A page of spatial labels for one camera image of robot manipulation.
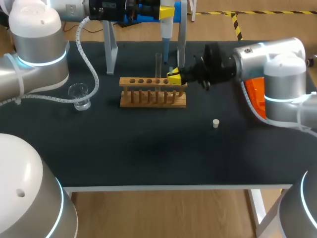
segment small white cap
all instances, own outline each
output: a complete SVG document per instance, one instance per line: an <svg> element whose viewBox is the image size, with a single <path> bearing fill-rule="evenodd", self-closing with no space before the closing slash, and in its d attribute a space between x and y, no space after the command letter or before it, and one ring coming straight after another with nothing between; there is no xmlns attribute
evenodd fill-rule
<svg viewBox="0 0 317 238"><path fill-rule="evenodd" d="M214 128L218 128L220 121L218 119L214 119L212 123Z"/></svg>

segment black cable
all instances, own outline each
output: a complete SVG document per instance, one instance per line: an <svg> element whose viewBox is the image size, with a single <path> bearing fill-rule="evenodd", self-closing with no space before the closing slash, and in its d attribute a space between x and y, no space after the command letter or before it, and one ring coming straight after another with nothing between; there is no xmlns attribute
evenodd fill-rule
<svg viewBox="0 0 317 238"><path fill-rule="evenodd" d="M79 25L74 25L74 26L72 26L71 28L65 30L66 23L67 23L67 22L64 23L64 27L63 27L63 31L64 31L64 32L71 31L71 30L74 29L75 27L79 26ZM90 30L87 30L87 29L85 29L85 28L83 28L83 29L84 29L85 31L89 32L89 33L97 33L97 32L100 32L100 31L103 31L103 30L104 30L104 29L100 29L100 30L98 30L98 31L90 31Z"/></svg>

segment glowing blue ring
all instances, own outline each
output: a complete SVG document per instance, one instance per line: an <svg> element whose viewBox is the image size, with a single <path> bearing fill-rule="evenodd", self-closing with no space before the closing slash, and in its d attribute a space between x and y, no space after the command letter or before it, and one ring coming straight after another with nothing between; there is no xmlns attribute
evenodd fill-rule
<svg viewBox="0 0 317 238"><path fill-rule="evenodd" d="M317 223L316 221L314 220L313 216L311 215L310 211L308 210L308 207L307 207L307 204L306 204L306 201L304 199L304 192L303 192L303 186L304 186L304 179L305 179L305 176L307 174L307 172L304 174L303 178L302 178L302 182L301 182L301 199L302 199L302 203L303 203L303 206L304 206L304 210L309 218L309 220L312 222L312 224L315 226L315 228L317 229Z"/></svg>
<svg viewBox="0 0 317 238"><path fill-rule="evenodd" d="M292 99L275 99L275 98L269 98L268 96L264 95L264 98L268 101L276 102L276 103L300 103L307 100L309 96L310 96L309 94L306 94L298 98L292 98Z"/></svg>
<svg viewBox="0 0 317 238"><path fill-rule="evenodd" d="M30 62L27 62L27 61L21 59L20 57L18 57L18 58L19 58L19 60L20 60L22 63L24 63L24 64L27 65L27 66L37 67L37 66L48 66L48 65L55 64L55 63L57 63L57 62L60 62L65 56L66 56L66 51L65 51L64 54L63 54L61 57L59 57L58 59L55 59L55 60L53 60L53 61L51 61L51 62L47 62L47 63L30 63Z"/></svg>
<svg viewBox="0 0 317 238"><path fill-rule="evenodd" d="M59 188L60 188L60 192L61 192L61 204L60 204L60 210L59 210L59 214L58 214L58 217L56 219L56 222L54 224L54 226L52 227L51 231L48 233L48 235L45 237L45 238L49 238L53 232L55 231L59 221L60 221L60 218L61 218L61 214L63 213L63 207L64 207L64 191L63 191L63 188L61 187L59 181L57 180L58 182L58 185L59 185Z"/></svg>

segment orange object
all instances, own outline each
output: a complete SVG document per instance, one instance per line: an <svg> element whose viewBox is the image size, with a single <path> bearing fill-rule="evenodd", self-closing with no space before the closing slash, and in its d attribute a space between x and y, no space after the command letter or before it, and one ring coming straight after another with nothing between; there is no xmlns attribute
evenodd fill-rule
<svg viewBox="0 0 317 238"><path fill-rule="evenodd" d="M266 119L265 99L264 99L264 78L254 78L244 82L247 93L254 109L258 114Z"/></svg>

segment white table frame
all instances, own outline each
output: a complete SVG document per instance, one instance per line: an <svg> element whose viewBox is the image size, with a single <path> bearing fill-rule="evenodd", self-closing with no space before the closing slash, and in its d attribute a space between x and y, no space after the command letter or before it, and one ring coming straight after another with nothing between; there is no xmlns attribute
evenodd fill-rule
<svg viewBox="0 0 317 238"><path fill-rule="evenodd" d="M140 185L140 186L95 186L64 187L71 197L73 192L106 191L163 191L163 190L248 190L252 213L256 224L257 238L269 238L280 227L278 207L283 194L278 198L268 213L265 211L260 189L289 189L290 184L279 185Z"/></svg>

